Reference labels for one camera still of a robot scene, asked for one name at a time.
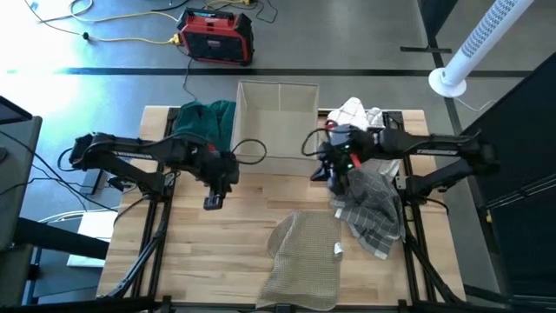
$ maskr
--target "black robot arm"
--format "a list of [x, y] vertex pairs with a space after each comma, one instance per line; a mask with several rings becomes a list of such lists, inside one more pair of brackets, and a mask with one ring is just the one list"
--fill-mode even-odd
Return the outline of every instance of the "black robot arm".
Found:
[[166, 137], [161, 141], [123, 138], [93, 133], [76, 139], [69, 155], [74, 169], [102, 169], [114, 174], [109, 183], [118, 187], [121, 181], [136, 183], [143, 194], [151, 198], [163, 195], [166, 177], [163, 173], [148, 173], [120, 157], [132, 157], [163, 162], [172, 170], [184, 170], [209, 186], [205, 210], [222, 208], [230, 184], [239, 181], [239, 165], [231, 152], [211, 149], [203, 139], [193, 135]]
[[335, 193], [346, 191], [347, 172], [370, 158], [402, 159], [410, 155], [460, 157], [460, 160], [425, 176], [396, 177], [395, 187], [404, 202], [428, 196], [433, 189], [452, 187], [471, 175], [488, 175], [498, 170], [494, 148], [478, 137], [416, 136], [404, 130], [340, 125], [328, 133], [318, 150], [321, 167], [312, 180], [328, 180]]

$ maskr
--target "concrete floor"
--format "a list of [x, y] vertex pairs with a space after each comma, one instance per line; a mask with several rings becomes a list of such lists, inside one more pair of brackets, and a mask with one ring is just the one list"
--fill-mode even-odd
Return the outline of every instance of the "concrete floor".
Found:
[[[66, 14], [66, 3], [35, 1], [44, 18]], [[274, 24], [253, 21], [255, 69], [390, 69], [432, 70], [431, 54], [400, 52], [400, 46], [424, 46], [425, 38], [416, 0], [274, 0], [279, 10]], [[462, 0], [438, 35], [441, 48], [456, 51], [493, 1]], [[168, 0], [128, 0], [114, 5], [96, 0], [87, 17], [145, 11], [168, 5]], [[191, 0], [191, 7], [201, 7]], [[177, 17], [181, 12], [170, 14]], [[263, 13], [269, 14], [266, 6]], [[556, 2], [537, 0], [491, 54], [481, 70], [533, 70], [556, 50], [550, 36], [556, 31]], [[54, 22], [66, 29], [89, 31], [97, 37], [148, 37], [167, 40], [175, 33], [174, 22], [165, 17], [142, 17], [110, 23], [83, 24], [66, 19]], [[146, 43], [87, 43], [78, 36], [37, 25], [23, 1], [0, 3], [0, 94], [44, 119], [37, 151], [51, 165], [76, 137], [103, 131], [133, 137], [138, 133], [146, 105], [180, 105], [190, 101], [182, 90], [181, 76], [51, 75], [63, 67], [184, 68], [187, 57], [172, 46]], [[447, 63], [451, 55], [444, 55]], [[193, 62], [192, 68], [228, 67]], [[5, 74], [6, 70], [17, 74]], [[421, 109], [434, 133], [453, 133], [447, 107], [428, 87], [425, 77], [235, 77], [191, 76], [188, 88], [204, 103], [235, 99], [240, 79], [318, 83], [322, 108], [335, 108], [349, 97], [359, 97], [366, 107]], [[461, 98], [474, 107], [496, 100], [520, 78], [471, 78]], [[483, 112], [456, 104], [465, 128]], [[438, 164], [449, 162], [438, 160]], [[81, 182], [84, 173], [63, 173]], [[119, 194], [104, 190], [95, 199], [116, 206]], [[449, 190], [450, 224], [466, 284], [498, 291], [467, 182]], [[55, 183], [39, 182], [28, 188], [22, 216], [40, 219], [79, 210], [79, 202]]]

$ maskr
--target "green cloth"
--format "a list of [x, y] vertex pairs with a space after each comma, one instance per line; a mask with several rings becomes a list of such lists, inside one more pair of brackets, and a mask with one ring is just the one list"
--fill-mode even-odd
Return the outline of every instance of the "green cloth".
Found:
[[175, 121], [174, 134], [194, 133], [207, 138], [218, 151], [229, 151], [234, 129], [235, 102], [220, 100], [204, 105], [184, 104]]

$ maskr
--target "wooden table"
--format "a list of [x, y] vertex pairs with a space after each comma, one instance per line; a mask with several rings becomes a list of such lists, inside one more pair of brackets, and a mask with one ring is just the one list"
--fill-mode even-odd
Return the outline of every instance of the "wooden table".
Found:
[[[141, 138], [162, 138], [168, 109], [154, 106], [145, 109]], [[408, 132], [427, 134], [422, 110], [402, 112]], [[414, 174], [424, 175], [435, 169], [430, 156], [412, 156], [411, 160]], [[154, 162], [134, 160], [132, 163], [143, 170], [156, 170]], [[326, 187], [311, 183], [306, 177], [244, 174], [233, 189], [221, 210], [205, 211], [202, 201], [207, 189], [188, 173], [178, 178], [157, 299], [170, 295], [176, 303], [255, 303], [272, 269], [273, 261], [266, 249], [274, 227], [292, 210], [330, 210]], [[125, 195], [122, 207], [140, 196], [138, 192]], [[118, 221], [97, 291], [99, 295], [115, 288], [136, 260], [147, 210], [148, 203], [144, 202]], [[465, 299], [445, 210], [434, 203], [423, 205], [420, 210], [431, 263], [453, 292]], [[410, 303], [401, 242], [394, 245], [390, 257], [383, 261], [362, 249], [345, 223], [341, 234], [345, 253], [341, 261], [338, 304], [397, 305], [399, 299]], [[425, 299], [422, 270], [416, 258], [414, 262], [421, 299]], [[142, 295], [147, 290], [149, 273], [150, 264], [142, 280]]]

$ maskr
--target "red power station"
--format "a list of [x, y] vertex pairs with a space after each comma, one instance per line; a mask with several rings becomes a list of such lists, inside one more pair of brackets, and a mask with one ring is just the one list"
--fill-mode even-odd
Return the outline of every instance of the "red power station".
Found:
[[251, 20], [243, 13], [186, 9], [177, 24], [195, 60], [247, 65], [253, 60]]

